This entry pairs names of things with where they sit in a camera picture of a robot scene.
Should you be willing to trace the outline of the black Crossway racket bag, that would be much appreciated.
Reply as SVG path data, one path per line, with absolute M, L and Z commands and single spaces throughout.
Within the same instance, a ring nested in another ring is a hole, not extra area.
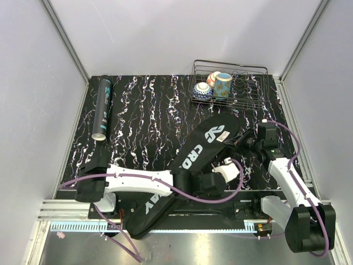
M 210 164 L 225 152 L 225 140 L 238 135 L 240 122 L 232 114 L 216 114 L 202 121 L 186 138 L 186 142 L 169 166 L 173 185 L 194 197 L 219 198 L 227 180 L 213 173 Z M 154 194 L 126 222 L 133 239 L 141 239 L 171 214 L 186 197 L 174 192 L 167 197 Z

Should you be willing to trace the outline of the black shuttlecock tube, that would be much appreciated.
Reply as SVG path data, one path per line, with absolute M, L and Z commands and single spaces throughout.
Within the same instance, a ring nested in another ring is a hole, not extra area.
M 106 140 L 108 128 L 109 108 L 111 102 L 112 79 L 110 76 L 101 76 L 95 108 L 92 139 L 95 141 Z

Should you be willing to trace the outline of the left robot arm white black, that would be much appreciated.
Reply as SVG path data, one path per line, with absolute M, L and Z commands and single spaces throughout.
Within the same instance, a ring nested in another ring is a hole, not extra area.
M 187 153 L 178 153 L 171 168 L 163 171 L 123 168 L 109 164 L 107 155 L 101 155 L 80 168 L 75 200 L 95 204 L 106 218 L 112 219 L 119 213 L 117 192 L 151 193 L 147 213 L 159 198 L 168 198 L 174 193 L 220 194 L 230 177 L 225 166 L 204 173 L 202 170 L 210 159 L 210 152 L 200 144 Z

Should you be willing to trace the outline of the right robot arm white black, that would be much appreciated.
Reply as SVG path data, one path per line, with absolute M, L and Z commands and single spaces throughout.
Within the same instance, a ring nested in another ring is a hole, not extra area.
M 256 130 L 245 131 L 234 142 L 239 153 L 256 154 L 287 199 L 284 203 L 277 196 L 264 196 L 250 205 L 250 212 L 257 219 L 268 215 L 276 221 L 292 252 L 325 257 L 334 248 L 336 212 L 305 185 L 293 166 L 295 157 L 279 148 L 278 126 L 276 121 L 263 120 Z

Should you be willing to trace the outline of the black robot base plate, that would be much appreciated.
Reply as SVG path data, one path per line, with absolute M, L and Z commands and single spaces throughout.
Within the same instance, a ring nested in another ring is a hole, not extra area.
M 275 195 L 285 200 L 283 192 L 279 190 L 243 190 L 233 199 L 223 204 L 204 204 L 193 200 L 178 200 L 161 219 L 154 223 L 150 232 L 186 233 L 198 232 L 228 232 L 231 230 L 245 230 L 246 222 L 266 222 L 267 215 L 260 213 L 260 198 Z M 120 192 L 116 194 L 116 203 L 112 211 L 102 214 L 129 230 L 132 225 L 142 225 L 141 213 L 145 203 L 155 206 L 150 193 Z

